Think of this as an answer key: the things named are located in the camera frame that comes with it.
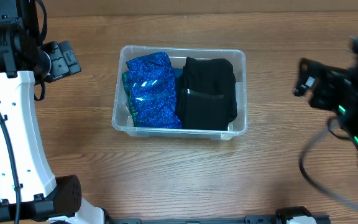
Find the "sparkly blue sequin garment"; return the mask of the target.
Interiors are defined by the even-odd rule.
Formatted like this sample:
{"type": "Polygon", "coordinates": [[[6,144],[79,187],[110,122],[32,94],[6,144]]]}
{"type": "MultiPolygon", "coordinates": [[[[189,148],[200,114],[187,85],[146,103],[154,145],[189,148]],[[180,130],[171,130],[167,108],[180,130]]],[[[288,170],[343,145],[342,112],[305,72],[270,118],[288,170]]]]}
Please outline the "sparkly blue sequin garment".
{"type": "Polygon", "coordinates": [[[129,112],[135,127],[180,129],[175,114],[176,75],[165,52],[156,52],[126,62],[122,74],[129,112]]]}

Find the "large black garment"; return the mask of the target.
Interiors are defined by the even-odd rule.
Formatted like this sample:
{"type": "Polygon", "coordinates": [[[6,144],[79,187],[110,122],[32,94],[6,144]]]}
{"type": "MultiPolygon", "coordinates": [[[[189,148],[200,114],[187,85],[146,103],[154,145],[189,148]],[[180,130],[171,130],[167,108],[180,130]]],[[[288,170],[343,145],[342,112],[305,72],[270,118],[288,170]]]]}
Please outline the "large black garment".
{"type": "Polygon", "coordinates": [[[235,85],[230,61],[188,57],[176,86],[175,112],[182,128],[227,131],[237,118],[235,85]]]}

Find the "blue denim jeans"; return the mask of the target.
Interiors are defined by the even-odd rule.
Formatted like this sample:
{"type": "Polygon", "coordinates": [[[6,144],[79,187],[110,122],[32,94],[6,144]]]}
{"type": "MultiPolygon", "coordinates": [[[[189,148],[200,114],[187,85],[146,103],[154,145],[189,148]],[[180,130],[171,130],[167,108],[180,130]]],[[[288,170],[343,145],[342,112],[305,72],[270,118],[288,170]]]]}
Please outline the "blue denim jeans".
{"type": "Polygon", "coordinates": [[[182,76],[183,74],[183,69],[182,68],[174,68],[174,73],[175,73],[175,78],[179,78],[182,76]]]}

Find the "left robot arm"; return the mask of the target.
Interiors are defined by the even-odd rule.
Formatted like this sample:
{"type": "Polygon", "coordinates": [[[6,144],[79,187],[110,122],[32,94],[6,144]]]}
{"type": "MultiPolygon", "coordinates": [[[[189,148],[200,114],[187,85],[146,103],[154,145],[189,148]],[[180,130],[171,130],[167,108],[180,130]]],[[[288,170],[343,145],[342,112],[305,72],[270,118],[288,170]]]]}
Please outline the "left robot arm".
{"type": "Polygon", "coordinates": [[[69,42],[45,43],[41,0],[0,1],[0,223],[109,223],[75,175],[56,177],[45,156],[35,87],[79,73],[69,42]]]}

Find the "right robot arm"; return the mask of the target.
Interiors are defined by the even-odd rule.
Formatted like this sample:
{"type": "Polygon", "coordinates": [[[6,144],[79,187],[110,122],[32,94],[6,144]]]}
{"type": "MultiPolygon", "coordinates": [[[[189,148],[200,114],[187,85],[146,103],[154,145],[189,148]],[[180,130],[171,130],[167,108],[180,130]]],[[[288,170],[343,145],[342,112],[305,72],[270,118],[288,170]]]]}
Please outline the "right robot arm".
{"type": "Polygon", "coordinates": [[[307,153],[336,128],[346,133],[341,139],[352,142],[358,152],[358,37],[351,39],[350,50],[356,56],[356,63],[349,68],[331,67],[315,60],[301,58],[293,94],[305,97],[306,92],[311,91],[309,105],[312,108],[332,111],[335,114],[327,120],[326,129],[310,139],[301,150],[298,167],[303,178],[322,194],[358,211],[358,203],[323,187],[308,175],[304,167],[307,153]]]}

